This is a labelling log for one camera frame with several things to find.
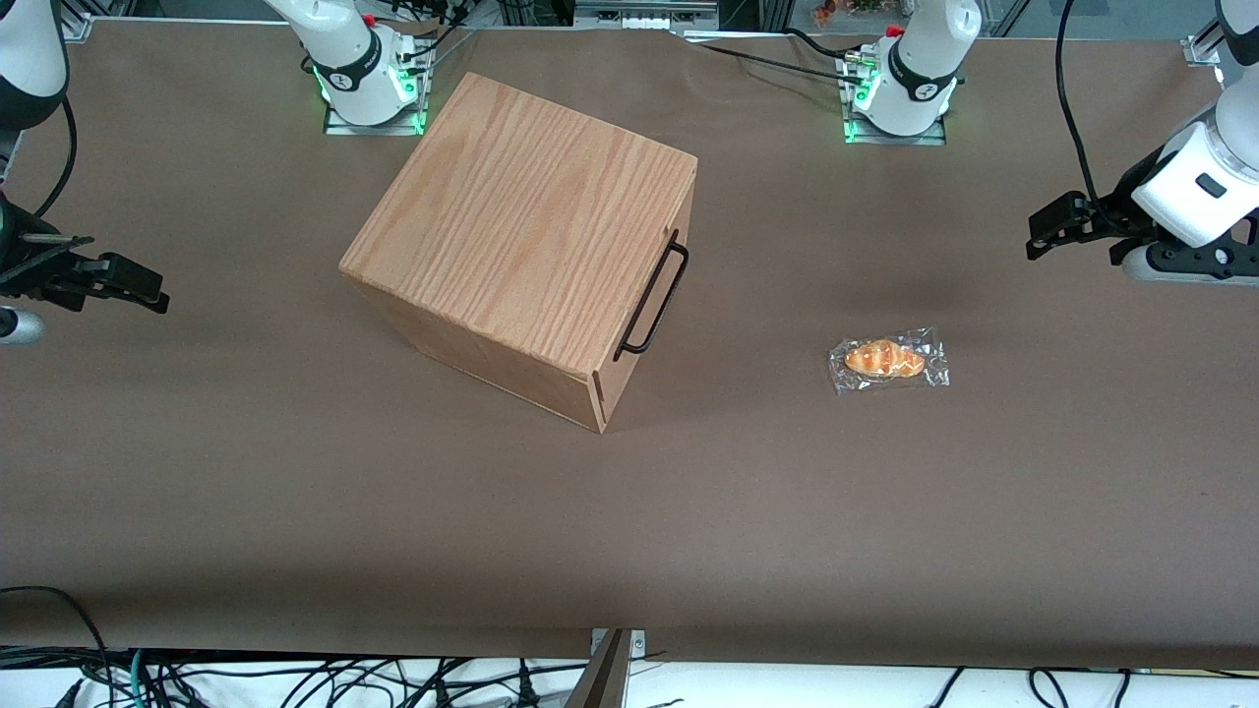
brown tabletop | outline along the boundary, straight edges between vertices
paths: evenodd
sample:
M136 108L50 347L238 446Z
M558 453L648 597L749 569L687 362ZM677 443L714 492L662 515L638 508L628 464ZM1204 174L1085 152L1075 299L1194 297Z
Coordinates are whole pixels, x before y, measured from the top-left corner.
M1080 186L1051 43L980 42L943 149L845 145L825 79L662 33L454 50L438 106L476 71L700 159L691 268L604 436L421 357L337 275L414 139L322 136L301 55L276 25L71 49L49 219L172 305L35 304L47 338L0 351L0 583L120 646L577 655L630 625L676 659L1259 665L1259 300L1100 244L1025 261ZM1068 74L1107 190L1217 91L1172 43L1073 43ZM952 387L835 396L830 346L925 325ZM88 639L0 612L3 642Z

wooden crate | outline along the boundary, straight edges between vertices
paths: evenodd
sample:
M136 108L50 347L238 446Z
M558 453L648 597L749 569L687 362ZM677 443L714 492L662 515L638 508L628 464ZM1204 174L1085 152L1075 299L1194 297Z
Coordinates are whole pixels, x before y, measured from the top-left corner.
M341 272L424 354L602 432L685 270L696 163L470 73Z

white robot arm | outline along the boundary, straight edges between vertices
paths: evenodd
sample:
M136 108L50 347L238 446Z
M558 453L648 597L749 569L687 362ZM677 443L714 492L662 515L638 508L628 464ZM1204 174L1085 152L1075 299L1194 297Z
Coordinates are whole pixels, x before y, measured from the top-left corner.
M903 35L862 48L874 71L852 108L889 135L927 131L948 111L957 71L982 25L974 0L922 0Z
M417 100L402 81L417 49L393 29L368 24L354 0L266 0L297 33L329 105L346 121L383 123Z
M1259 285L1259 3L1216 0L1216 14L1241 78L1097 204L1070 191L1034 214L1029 260L1119 238L1110 261L1138 280Z
M0 0L0 130L42 123L65 97L57 0Z

plastic-wrapped bread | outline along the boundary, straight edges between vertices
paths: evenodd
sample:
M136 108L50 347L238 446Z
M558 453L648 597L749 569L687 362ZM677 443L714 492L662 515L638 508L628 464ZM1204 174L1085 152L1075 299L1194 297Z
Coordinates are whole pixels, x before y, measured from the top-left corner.
M857 346L844 357L844 363L867 377L900 378L917 377L927 365L925 359L890 339L878 339Z
M831 350L837 393L948 385L948 360L934 328L845 339Z

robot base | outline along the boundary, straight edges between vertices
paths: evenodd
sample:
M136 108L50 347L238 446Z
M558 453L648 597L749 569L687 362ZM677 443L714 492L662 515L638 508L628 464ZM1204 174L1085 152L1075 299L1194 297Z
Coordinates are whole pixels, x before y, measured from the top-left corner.
M860 52L849 52L849 54L842 59L835 60L835 69L840 76L857 77L862 79L862 82L869 82L871 79L871 71L874 71L874 44L866 44ZM875 127L875 125L870 122L870 118L852 107L857 100L857 94L866 89L869 89L867 83L854 84L844 81L840 82L840 102L844 111L845 142L869 142L872 145L944 145L943 118L935 118L935 122L932 123L932 127L927 128L925 132L912 136L890 135Z
M424 135L424 128L428 127L428 96L433 88L433 55L437 52L432 49L432 45L436 39L408 35L402 35L400 39L405 54L421 54L409 62L400 63L395 71L400 91L413 93L415 100L383 123L361 126L341 117L325 94L325 135ZM402 72L414 73L414 76L404 76Z

